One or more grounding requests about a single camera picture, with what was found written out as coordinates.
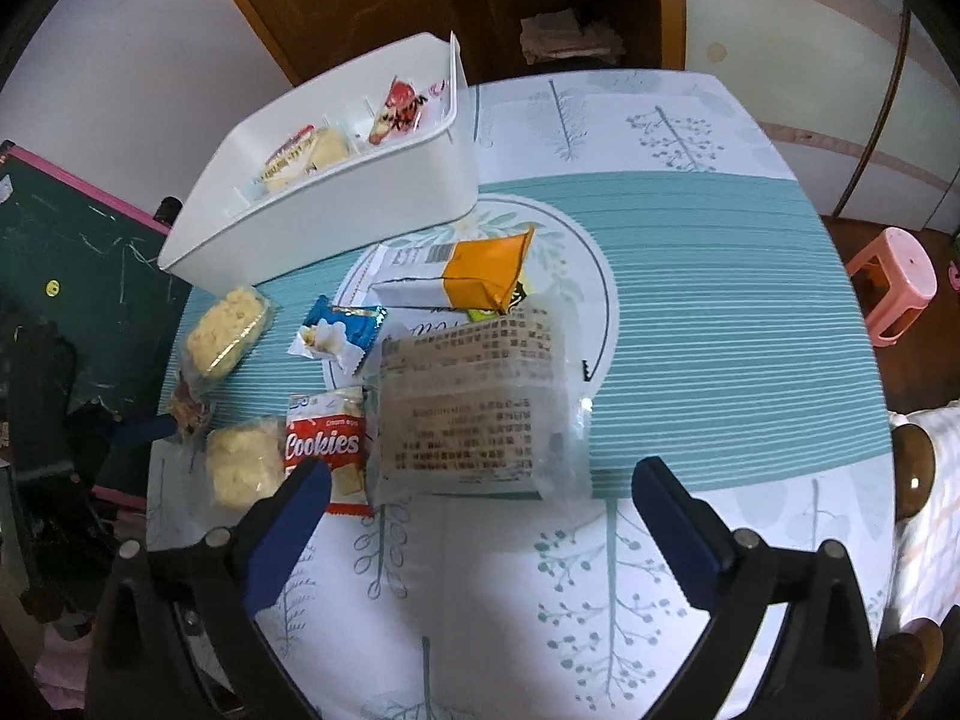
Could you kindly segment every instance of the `red candy wrapper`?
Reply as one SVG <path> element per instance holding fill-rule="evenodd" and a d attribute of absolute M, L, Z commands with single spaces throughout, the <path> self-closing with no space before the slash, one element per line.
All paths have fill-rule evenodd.
<path fill-rule="evenodd" d="M 428 94 L 418 94 L 406 81 L 394 80 L 390 84 L 390 91 L 387 93 L 387 100 L 384 101 L 376 119 L 373 121 L 373 128 L 367 140 L 377 146 L 383 142 L 383 139 L 392 133 L 404 134 L 413 132 L 417 127 L 424 123 L 424 112 L 429 108 L 433 110 L 438 107 L 437 100 L 443 96 L 446 88 L 446 81 L 438 81 L 430 86 Z M 427 119 L 437 119 L 438 115 L 431 115 Z"/>
<path fill-rule="evenodd" d="M 333 478 L 326 509 L 330 514 L 366 517 L 373 513 L 365 478 L 366 427 L 363 391 L 358 386 L 290 398 L 283 455 L 286 473 L 289 476 L 305 458 L 323 458 Z"/>

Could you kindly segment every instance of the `pink cloth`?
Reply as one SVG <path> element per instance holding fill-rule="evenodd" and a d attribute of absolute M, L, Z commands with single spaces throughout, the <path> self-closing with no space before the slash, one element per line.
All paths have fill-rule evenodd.
<path fill-rule="evenodd" d="M 34 680 L 53 709 L 82 709 L 93 635 L 65 641 L 52 625 L 43 634 Z"/>

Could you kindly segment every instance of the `cookies package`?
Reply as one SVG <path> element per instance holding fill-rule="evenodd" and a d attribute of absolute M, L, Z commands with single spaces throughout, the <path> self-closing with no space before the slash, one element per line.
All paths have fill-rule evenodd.
<path fill-rule="evenodd" d="M 373 513 L 367 498 L 366 426 L 360 386 L 293 395 L 287 408 L 283 464 L 286 473 L 307 458 L 330 466 L 330 514 Z"/>
<path fill-rule="evenodd" d="M 227 376 L 270 326 L 275 306 L 253 287 L 214 303 L 181 343 L 181 375 L 199 397 Z"/>
<path fill-rule="evenodd" d="M 275 416 L 210 432 L 206 472 L 214 503 L 244 511 L 283 484 L 283 420 Z"/>

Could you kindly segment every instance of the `pink stool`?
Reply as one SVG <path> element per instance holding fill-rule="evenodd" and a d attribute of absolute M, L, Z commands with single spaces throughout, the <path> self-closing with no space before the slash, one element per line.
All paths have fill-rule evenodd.
<path fill-rule="evenodd" d="M 847 276 L 858 271 L 875 287 L 886 288 L 864 322 L 874 346 L 892 346 L 936 295 L 933 264 L 910 233 L 887 227 L 848 262 Z"/>

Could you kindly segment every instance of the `screw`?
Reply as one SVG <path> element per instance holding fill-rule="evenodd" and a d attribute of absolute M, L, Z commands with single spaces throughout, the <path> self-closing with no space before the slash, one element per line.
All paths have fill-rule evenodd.
<path fill-rule="evenodd" d="M 750 528 L 737 528 L 733 531 L 733 540 L 745 549 L 754 549 L 760 546 L 760 536 L 757 536 Z"/>
<path fill-rule="evenodd" d="M 136 557 L 136 554 L 140 551 L 140 542 L 134 541 L 132 538 L 129 541 L 124 541 L 120 545 L 120 549 L 117 550 L 117 554 L 120 557 L 123 557 L 124 560 L 129 560 L 131 557 Z"/>
<path fill-rule="evenodd" d="M 230 541 L 230 531 L 226 528 L 214 528 L 212 531 L 208 531 L 206 536 L 203 537 L 203 541 L 211 549 L 227 546 Z"/>
<path fill-rule="evenodd" d="M 824 541 L 824 552 L 827 553 L 828 557 L 834 557 L 834 559 L 837 560 L 840 560 L 847 553 L 846 549 L 843 548 L 843 544 L 833 538 L 828 538 Z"/>

